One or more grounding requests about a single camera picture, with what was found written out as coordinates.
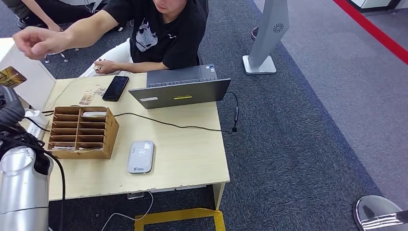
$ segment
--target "man's left hand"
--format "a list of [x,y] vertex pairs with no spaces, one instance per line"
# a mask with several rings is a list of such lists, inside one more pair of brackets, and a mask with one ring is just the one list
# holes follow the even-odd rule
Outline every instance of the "man's left hand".
[[99,70],[95,70],[96,73],[98,74],[110,74],[113,73],[115,71],[119,71],[119,69],[117,68],[117,63],[110,61],[110,60],[101,60],[99,59],[99,61],[95,61],[94,62],[95,66],[100,66]]

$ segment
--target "black t-shirt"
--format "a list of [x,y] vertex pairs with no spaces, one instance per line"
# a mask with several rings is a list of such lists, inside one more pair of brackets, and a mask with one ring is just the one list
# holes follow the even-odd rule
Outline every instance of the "black t-shirt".
[[168,24],[153,0],[110,0],[103,9],[121,25],[134,19],[130,38],[133,62],[163,62],[170,69],[197,65],[206,17],[196,0],[187,0],[180,15]]

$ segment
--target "wrist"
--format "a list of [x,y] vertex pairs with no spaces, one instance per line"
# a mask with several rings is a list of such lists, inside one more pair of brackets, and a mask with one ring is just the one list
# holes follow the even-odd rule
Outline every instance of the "wrist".
[[123,63],[117,63],[114,62],[112,67],[116,70],[116,71],[125,71],[124,67],[123,67]]
[[74,41],[74,35],[70,31],[63,31],[59,33],[61,38],[64,40],[62,44],[65,46],[65,49],[71,48],[71,44]]
[[49,19],[45,21],[45,25],[47,25],[47,27],[51,27],[51,26],[55,26],[58,24],[56,24],[52,19]]

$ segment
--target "white pants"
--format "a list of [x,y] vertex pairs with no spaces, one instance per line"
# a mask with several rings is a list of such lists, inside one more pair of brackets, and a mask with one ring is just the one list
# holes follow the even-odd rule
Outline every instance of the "white pants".
[[[132,56],[130,55],[130,38],[126,42],[117,45],[116,47],[110,49],[108,52],[103,54],[99,59],[106,59],[118,63],[132,63]],[[105,74],[98,74],[95,72],[93,67],[95,64],[92,64],[81,76],[82,77],[93,77],[93,76],[105,76]],[[122,75],[124,76],[127,71],[115,71],[108,75]]]

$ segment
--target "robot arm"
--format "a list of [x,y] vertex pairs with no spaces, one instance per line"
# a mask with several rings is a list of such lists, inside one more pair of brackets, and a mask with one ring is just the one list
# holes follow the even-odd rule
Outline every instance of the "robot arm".
[[53,161],[18,124],[24,115],[15,91],[0,85],[0,230],[47,231]]

